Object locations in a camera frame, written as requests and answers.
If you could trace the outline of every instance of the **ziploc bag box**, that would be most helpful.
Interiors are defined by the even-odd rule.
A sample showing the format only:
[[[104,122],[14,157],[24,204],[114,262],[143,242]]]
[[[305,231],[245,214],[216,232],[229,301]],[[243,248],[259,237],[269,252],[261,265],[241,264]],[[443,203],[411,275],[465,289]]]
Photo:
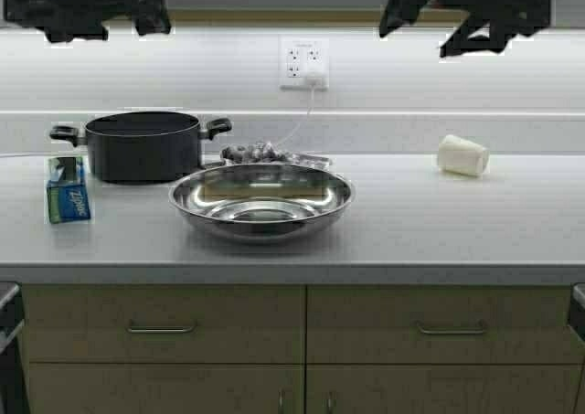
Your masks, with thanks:
[[[50,158],[48,171],[47,201],[50,223],[91,219],[83,158]]]

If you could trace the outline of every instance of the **electrical outlet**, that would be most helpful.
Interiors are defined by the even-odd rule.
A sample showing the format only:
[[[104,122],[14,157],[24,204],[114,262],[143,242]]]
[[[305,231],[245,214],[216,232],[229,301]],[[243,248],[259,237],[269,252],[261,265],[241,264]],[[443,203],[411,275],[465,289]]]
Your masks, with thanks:
[[[309,90],[305,82],[308,73],[324,75],[323,85],[318,90],[329,88],[329,40],[298,37],[281,39],[281,88]]]

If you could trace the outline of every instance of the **drawer handle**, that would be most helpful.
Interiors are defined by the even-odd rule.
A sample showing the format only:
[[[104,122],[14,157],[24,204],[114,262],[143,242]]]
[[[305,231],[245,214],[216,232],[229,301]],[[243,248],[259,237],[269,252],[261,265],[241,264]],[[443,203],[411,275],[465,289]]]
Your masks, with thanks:
[[[197,324],[178,327],[140,326],[130,321],[126,331],[129,334],[190,334],[195,331],[196,327]]]
[[[278,393],[278,414],[284,414],[284,391]]]
[[[420,321],[417,321],[416,325],[419,332],[430,336],[481,336],[487,334],[487,324],[485,321],[479,321],[477,327],[469,329],[430,329],[425,327]]]
[[[335,400],[333,397],[333,393],[329,393],[327,395],[327,401],[325,403],[325,412],[327,414],[333,414],[334,407],[335,407]]]

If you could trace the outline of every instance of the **black object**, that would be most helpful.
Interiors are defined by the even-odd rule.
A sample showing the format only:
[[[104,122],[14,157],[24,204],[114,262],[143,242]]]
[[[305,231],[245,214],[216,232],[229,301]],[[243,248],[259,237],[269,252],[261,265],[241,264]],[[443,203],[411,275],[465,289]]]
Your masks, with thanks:
[[[231,131],[229,119],[208,122],[177,112],[129,112],[89,122],[85,137],[69,126],[55,126],[54,140],[73,146],[87,144],[91,172],[121,184],[175,181],[202,167],[200,140]]]
[[[0,413],[29,414],[27,388],[16,336],[25,324],[22,293],[0,282]]]
[[[585,342],[585,284],[573,287],[569,305],[569,327]]]
[[[441,57],[459,56],[474,51],[502,53],[517,35],[531,37],[550,27],[552,0],[436,0],[446,8],[468,11],[469,18],[441,47]],[[420,10],[430,0],[388,0],[380,22],[385,37],[405,24],[414,24]],[[489,37],[474,36],[489,25]]]
[[[171,31],[165,0],[4,0],[4,20],[37,28],[52,43],[106,40],[101,23],[115,16],[131,18],[140,36]]]

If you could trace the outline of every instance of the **cooking pot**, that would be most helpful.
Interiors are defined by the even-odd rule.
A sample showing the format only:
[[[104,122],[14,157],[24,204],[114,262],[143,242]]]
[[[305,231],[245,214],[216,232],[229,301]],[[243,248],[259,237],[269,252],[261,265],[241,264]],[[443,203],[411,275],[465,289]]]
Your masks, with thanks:
[[[128,112],[89,122],[85,136],[77,128],[54,126],[50,137],[87,145],[91,172],[102,181],[152,184],[200,169],[200,141],[231,131],[229,119],[200,126],[197,117],[178,112]]]

